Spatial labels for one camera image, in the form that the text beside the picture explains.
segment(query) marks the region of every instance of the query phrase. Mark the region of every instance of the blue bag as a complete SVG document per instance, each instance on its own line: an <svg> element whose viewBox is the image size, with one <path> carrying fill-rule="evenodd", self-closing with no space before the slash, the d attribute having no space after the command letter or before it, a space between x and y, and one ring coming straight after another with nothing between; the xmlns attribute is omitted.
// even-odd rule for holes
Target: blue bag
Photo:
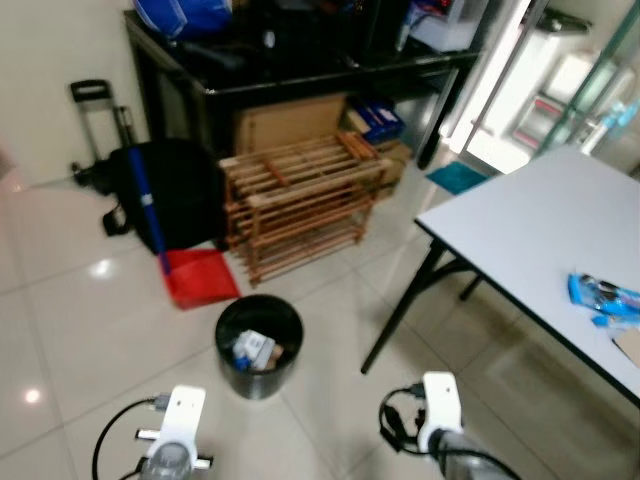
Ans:
<svg viewBox="0 0 640 480"><path fill-rule="evenodd" d="M195 38L224 29L231 21L231 0L134 0L151 29L168 38Z"/></svg>

